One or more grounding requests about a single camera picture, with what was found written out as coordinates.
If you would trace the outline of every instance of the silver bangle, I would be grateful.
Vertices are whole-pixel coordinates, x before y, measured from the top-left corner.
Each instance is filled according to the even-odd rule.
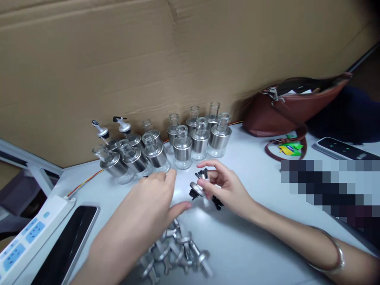
[[[344,265],[346,264],[345,261],[344,261],[344,256],[343,256],[343,251],[342,249],[340,248],[340,246],[338,245],[338,243],[335,241],[335,239],[326,231],[322,230],[321,228],[317,228],[317,227],[314,227],[314,226],[310,226],[322,233],[324,233],[335,245],[336,247],[336,251],[338,252],[338,255],[339,255],[339,259],[338,259],[338,265],[336,266],[336,268],[333,268],[331,270],[324,270],[324,269],[320,269],[318,267],[315,267],[314,265],[312,265],[310,262],[308,262],[308,264],[314,268],[315,270],[318,270],[320,272],[323,272],[323,273],[328,273],[328,274],[337,274],[339,273],[343,268],[344,268]]]

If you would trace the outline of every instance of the orange wire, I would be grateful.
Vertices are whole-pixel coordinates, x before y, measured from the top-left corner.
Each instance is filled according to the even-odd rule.
[[[236,124],[239,124],[239,123],[243,123],[244,121],[238,121],[238,122],[233,122],[231,124],[228,124],[228,125],[236,125]]]
[[[88,179],[87,179],[85,182],[83,182],[82,184],[78,185],[73,191],[71,191],[71,192],[67,195],[67,197],[70,196],[70,195],[72,195],[72,194],[75,192],[75,190],[81,188],[84,184],[86,184],[87,182],[89,182],[92,178],[94,178],[95,176],[97,176],[97,175],[98,175],[99,173],[101,173],[101,172],[103,172],[103,169],[100,170],[100,171],[98,171],[98,172],[96,172],[93,176],[91,176],[90,178],[88,178]]]

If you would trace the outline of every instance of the dark blue fabric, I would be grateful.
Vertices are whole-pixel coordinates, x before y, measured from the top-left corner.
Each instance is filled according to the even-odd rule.
[[[346,86],[321,112],[306,122],[309,133],[354,143],[380,141],[380,103],[356,87]]]

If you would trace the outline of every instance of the power strip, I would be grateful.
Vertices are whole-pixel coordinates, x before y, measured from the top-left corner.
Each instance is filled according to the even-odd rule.
[[[75,198],[48,199],[34,219],[0,253],[0,285],[13,284],[75,205]]]

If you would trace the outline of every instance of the brown leather bag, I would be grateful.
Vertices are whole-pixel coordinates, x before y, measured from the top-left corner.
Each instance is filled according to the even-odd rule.
[[[271,140],[265,151],[281,161],[284,158],[269,151],[269,145],[299,141],[303,145],[300,156],[303,159],[307,151],[305,135],[308,129],[305,122],[328,105],[351,77],[348,72],[324,79],[295,77],[268,87],[253,97],[243,128],[255,137],[285,135],[295,130],[296,138]],[[288,95],[291,90],[296,94]],[[306,90],[312,90],[312,93],[300,94]]]

